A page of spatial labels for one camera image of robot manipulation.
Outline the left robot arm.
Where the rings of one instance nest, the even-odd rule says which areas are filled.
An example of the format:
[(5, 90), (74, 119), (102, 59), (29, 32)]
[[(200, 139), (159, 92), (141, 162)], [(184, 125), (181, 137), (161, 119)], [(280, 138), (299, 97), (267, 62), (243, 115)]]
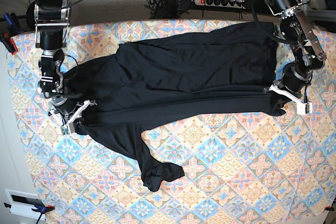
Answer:
[(313, 72), (324, 67), (327, 59), (312, 25), (303, 10), (302, 0), (264, 0), (274, 16), (282, 19), (280, 31), (282, 37), (264, 32), (272, 40), (290, 46), (295, 61), (284, 66), (282, 77), (264, 88), (264, 93), (274, 92), (296, 104), (296, 113), (312, 113), (312, 102), (307, 96), (307, 87), (311, 84)]

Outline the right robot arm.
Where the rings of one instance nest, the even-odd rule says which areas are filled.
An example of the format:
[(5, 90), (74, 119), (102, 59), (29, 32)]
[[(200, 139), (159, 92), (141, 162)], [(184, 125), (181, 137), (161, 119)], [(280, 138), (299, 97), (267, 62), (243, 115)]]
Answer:
[(69, 93), (65, 75), (61, 71), (70, 13), (70, 0), (35, 0), (35, 46), (43, 51), (39, 60), (41, 80), (38, 92), (43, 98), (51, 100), (54, 110), (50, 114), (61, 115), (63, 135), (75, 132), (75, 125), (82, 112), (93, 104), (89, 100), (80, 103), (76, 100), (78, 95)]

